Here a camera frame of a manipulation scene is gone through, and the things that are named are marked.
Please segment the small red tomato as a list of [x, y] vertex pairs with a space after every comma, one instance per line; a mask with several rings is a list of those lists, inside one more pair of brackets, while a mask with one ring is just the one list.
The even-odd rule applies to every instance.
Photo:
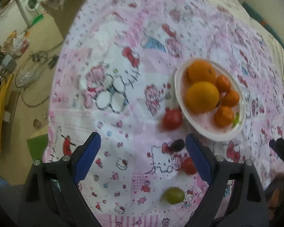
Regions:
[[188, 175], [195, 175], [197, 173], [197, 169], [193, 163], [193, 160], [191, 157], [187, 157], [182, 164], [182, 169], [184, 172]]

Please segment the dark purple grape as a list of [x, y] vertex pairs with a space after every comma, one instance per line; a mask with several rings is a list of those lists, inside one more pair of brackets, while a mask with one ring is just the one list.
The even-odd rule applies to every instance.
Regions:
[[182, 149], [184, 149], [184, 147], [185, 147], [185, 142], [184, 142], [183, 139], [175, 140], [175, 141], [173, 141], [173, 143], [170, 145], [170, 149], [171, 149], [174, 153], [181, 151]]

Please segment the small mandarin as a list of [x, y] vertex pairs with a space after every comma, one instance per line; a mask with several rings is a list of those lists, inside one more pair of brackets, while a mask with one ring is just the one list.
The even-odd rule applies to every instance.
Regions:
[[215, 86], [220, 93], [225, 93], [230, 91], [231, 82], [226, 76], [220, 75], [216, 78]]
[[234, 112], [228, 106], [220, 106], [214, 114], [214, 121], [220, 128], [229, 126], [234, 120]]
[[240, 101], [240, 95], [237, 93], [237, 91], [230, 90], [226, 93], [224, 97], [221, 98], [221, 104], [223, 106], [228, 107], [234, 107], [236, 106]]

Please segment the large red tomato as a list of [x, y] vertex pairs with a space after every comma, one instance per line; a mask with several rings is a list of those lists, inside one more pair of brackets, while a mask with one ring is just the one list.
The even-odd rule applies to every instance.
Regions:
[[180, 110], [169, 110], [162, 118], [162, 128], [164, 130], [178, 129], [183, 123], [183, 116]]

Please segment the large yellow-orange orange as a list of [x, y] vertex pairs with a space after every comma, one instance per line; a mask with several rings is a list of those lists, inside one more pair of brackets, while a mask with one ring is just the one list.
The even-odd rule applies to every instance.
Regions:
[[220, 94], [216, 86], [209, 82], [197, 82], [186, 91], [185, 103], [192, 113], [208, 113], [216, 108]]

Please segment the pink white strawberry plate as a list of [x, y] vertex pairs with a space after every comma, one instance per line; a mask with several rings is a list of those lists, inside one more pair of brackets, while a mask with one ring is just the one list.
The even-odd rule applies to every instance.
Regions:
[[174, 87], [184, 117], [198, 133], [213, 141], [240, 133], [246, 115], [243, 92], [220, 64], [187, 59], [175, 72]]

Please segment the green grape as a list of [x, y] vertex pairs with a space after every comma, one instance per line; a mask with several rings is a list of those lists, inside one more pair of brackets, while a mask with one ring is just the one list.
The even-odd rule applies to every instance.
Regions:
[[164, 192], [164, 197], [169, 204], [175, 205], [184, 200], [185, 193], [178, 187], [170, 187]]

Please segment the large orange with stem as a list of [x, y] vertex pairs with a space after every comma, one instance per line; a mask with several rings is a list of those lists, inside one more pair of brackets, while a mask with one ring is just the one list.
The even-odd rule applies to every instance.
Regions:
[[209, 82], [215, 84], [216, 72], [213, 66], [205, 60], [196, 60], [187, 68], [187, 74], [192, 84], [196, 82]]

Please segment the pink cartoon cat bedsheet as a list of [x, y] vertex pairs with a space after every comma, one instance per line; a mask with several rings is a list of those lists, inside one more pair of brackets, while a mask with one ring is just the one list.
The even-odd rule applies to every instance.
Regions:
[[[214, 61], [236, 80], [246, 120], [231, 140], [203, 145], [228, 161], [251, 160], [267, 187], [284, 174], [269, 147], [284, 139], [283, 73], [263, 35], [209, 0], [86, 0], [57, 63], [43, 159], [59, 160], [92, 132], [101, 148], [79, 189], [103, 226], [184, 226], [207, 190], [182, 170], [186, 150], [173, 141], [194, 129], [162, 129], [178, 109], [174, 73], [192, 57]], [[164, 192], [178, 187], [182, 202]]]

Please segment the plastic bag on floor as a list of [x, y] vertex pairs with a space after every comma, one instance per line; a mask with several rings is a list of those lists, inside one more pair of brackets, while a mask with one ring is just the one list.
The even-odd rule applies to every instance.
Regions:
[[19, 36], [13, 39], [13, 52], [15, 56], [21, 56], [27, 50], [30, 45], [28, 39], [29, 31], [24, 31]]

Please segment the white washing machine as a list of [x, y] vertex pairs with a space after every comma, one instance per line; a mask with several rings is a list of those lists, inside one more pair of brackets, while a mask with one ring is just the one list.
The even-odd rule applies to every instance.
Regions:
[[35, 19], [43, 14], [43, 7], [40, 4], [41, 1], [42, 0], [16, 0], [20, 13], [28, 27], [31, 27]]

